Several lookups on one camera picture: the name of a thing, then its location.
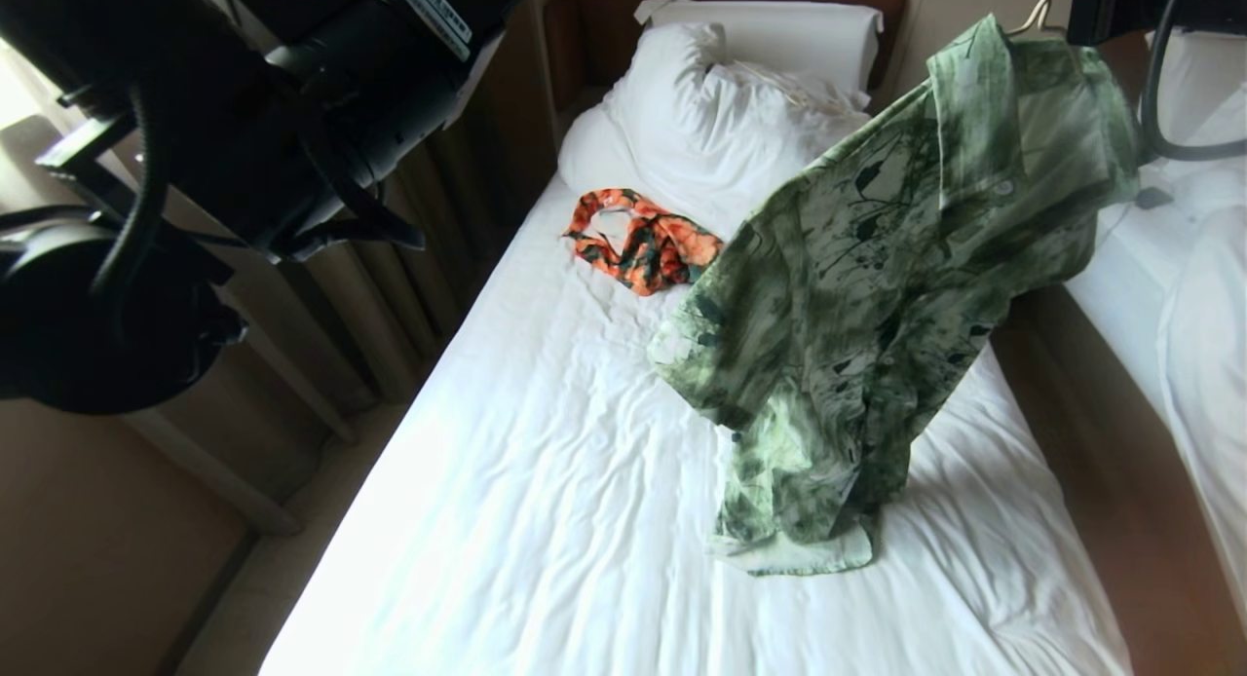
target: wooden bed frame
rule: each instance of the wooden bed frame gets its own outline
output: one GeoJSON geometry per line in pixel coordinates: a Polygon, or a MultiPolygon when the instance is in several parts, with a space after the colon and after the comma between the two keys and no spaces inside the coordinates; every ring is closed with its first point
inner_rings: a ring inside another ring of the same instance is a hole
{"type": "MultiPolygon", "coordinates": [[[[883,11],[870,72],[882,84],[907,0],[853,2],[883,11]]],[[[641,36],[642,0],[550,0],[546,51],[556,112],[624,76],[641,36]]],[[[1101,46],[1127,95],[1147,69],[1140,36],[1101,46]]],[[[1064,289],[1018,299],[993,344],[1065,493],[1139,676],[1247,675],[1238,621],[1197,496],[1171,433],[1064,289]]]]}

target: floor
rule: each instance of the floor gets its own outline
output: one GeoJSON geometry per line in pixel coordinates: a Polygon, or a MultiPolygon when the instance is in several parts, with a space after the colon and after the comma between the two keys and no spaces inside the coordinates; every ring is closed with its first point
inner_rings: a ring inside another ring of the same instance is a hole
{"type": "Polygon", "coordinates": [[[264,538],[191,646],[178,676],[251,676],[268,654],[329,539],[407,408],[382,407],[357,418],[358,444],[330,440],[320,469],[286,504],[306,529],[293,538],[264,538]]]}

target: bed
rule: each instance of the bed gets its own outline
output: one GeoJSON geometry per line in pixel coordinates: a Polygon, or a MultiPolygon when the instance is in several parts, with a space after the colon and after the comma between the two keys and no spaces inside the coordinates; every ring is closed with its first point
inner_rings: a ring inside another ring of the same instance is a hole
{"type": "Polygon", "coordinates": [[[754,579],[710,558],[729,433],[646,359],[682,292],[575,258],[579,196],[555,177],[516,233],[264,676],[1130,672],[990,349],[915,442],[874,564],[754,579]]]}

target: orange patterned cloth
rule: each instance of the orange patterned cloth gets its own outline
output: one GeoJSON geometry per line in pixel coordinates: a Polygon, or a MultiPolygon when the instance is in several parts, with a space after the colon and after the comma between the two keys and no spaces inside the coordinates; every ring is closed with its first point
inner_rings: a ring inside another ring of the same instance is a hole
{"type": "Polygon", "coordinates": [[[564,237],[576,241],[576,254],[642,297],[696,282],[723,246],[691,220],[668,213],[632,190],[585,193],[564,237]],[[601,233],[587,233],[599,211],[627,211],[632,217],[622,253],[601,233]]]}

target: wooden headboard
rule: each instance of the wooden headboard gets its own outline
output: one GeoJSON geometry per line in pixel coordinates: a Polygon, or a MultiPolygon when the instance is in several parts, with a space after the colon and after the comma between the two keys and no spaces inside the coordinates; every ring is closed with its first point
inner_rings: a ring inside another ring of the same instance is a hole
{"type": "MultiPolygon", "coordinates": [[[[645,0],[550,0],[545,9],[546,51],[555,111],[570,107],[585,87],[610,87],[632,64],[641,24],[633,14],[645,0]]],[[[872,6],[883,14],[879,54],[870,69],[877,89],[888,71],[908,0],[698,0],[811,1],[872,6]]]]}

